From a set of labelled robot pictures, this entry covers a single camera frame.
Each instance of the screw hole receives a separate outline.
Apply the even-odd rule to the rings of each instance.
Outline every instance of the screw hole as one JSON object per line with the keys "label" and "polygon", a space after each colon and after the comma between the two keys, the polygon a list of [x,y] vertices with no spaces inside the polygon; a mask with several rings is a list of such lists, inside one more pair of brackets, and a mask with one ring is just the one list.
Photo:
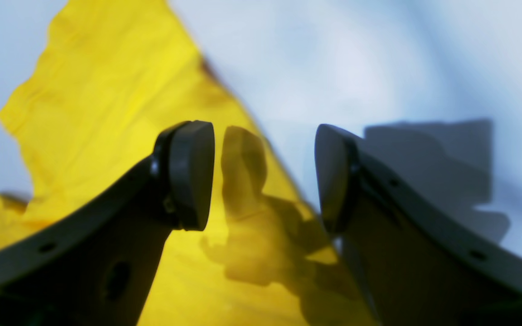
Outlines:
{"label": "screw hole", "polygon": [[118,262],[108,273],[106,278],[106,286],[104,288],[104,297],[110,301],[115,301],[124,293],[126,285],[130,280],[130,264]]}
{"label": "screw hole", "polygon": [[39,252],[41,252],[42,254],[45,254],[46,252],[50,252],[50,251],[54,250],[54,248],[56,248],[55,243],[47,243],[45,245],[40,246]]}
{"label": "screw hole", "polygon": [[476,260],[480,260],[481,262],[484,262],[485,260],[487,260],[486,254],[483,254],[480,251],[471,250],[471,251],[469,251],[469,254],[472,258],[475,258]]}

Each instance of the white backdrop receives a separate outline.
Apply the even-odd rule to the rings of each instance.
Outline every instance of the white backdrop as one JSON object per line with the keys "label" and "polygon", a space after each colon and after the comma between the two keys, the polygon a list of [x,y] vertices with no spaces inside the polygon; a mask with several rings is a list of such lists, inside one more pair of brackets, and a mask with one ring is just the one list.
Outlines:
{"label": "white backdrop", "polygon": [[[33,71],[64,0],[0,0],[0,108]],[[522,2],[173,0],[319,210],[320,123],[467,227],[522,256]],[[0,127],[0,191],[29,195]]]}

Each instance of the yellow cloth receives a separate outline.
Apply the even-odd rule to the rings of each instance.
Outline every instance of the yellow cloth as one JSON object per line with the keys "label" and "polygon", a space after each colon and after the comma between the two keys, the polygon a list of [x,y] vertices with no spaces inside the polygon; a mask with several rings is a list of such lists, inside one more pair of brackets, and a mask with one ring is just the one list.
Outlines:
{"label": "yellow cloth", "polygon": [[259,130],[162,0],[70,0],[0,120],[35,192],[25,212],[0,197],[0,248],[99,194],[167,126],[214,124],[209,224],[172,233],[139,325],[374,324]]}

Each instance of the wrinkled yellow fabric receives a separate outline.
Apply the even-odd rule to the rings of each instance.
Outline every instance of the wrinkled yellow fabric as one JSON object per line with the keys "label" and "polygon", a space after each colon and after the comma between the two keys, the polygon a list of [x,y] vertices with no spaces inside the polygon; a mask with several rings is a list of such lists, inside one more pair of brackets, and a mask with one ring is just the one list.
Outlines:
{"label": "wrinkled yellow fabric", "polygon": [[139,325],[374,324],[313,213],[165,2],[70,0],[0,120],[34,183],[24,212],[0,214],[17,231],[0,247],[99,194],[166,127],[214,124],[207,229],[172,233]]}

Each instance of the white surface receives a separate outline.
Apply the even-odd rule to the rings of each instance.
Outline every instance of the white surface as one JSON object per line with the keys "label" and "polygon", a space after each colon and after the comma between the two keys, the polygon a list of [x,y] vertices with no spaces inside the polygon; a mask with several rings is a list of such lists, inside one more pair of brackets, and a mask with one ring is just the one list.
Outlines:
{"label": "white surface", "polygon": [[[0,108],[64,3],[29,2],[0,1]],[[317,125],[369,128],[370,143],[385,144],[369,150],[461,223],[491,237],[483,217],[506,215],[510,229],[492,239],[522,255],[522,2],[172,3],[315,208]],[[416,130],[427,147],[379,128],[398,122],[394,131]],[[0,190],[29,193],[28,181],[0,128]]]}

